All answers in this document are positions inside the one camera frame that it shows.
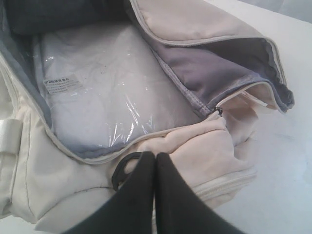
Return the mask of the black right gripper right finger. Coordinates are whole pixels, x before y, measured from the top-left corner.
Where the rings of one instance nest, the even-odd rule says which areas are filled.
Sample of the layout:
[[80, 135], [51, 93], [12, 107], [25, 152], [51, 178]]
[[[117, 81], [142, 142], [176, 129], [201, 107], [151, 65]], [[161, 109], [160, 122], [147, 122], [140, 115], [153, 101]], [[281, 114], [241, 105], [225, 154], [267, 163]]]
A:
[[195, 195], [166, 153], [156, 156], [155, 210], [158, 234], [243, 233]]

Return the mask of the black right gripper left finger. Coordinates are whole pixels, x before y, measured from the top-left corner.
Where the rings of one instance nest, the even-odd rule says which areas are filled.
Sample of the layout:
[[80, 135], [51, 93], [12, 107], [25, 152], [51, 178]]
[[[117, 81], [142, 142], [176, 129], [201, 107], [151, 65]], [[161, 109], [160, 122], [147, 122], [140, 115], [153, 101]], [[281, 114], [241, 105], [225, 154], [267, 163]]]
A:
[[112, 176], [116, 193], [100, 209], [66, 233], [152, 233], [155, 162], [152, 152], [127, 155], [119, 162]]

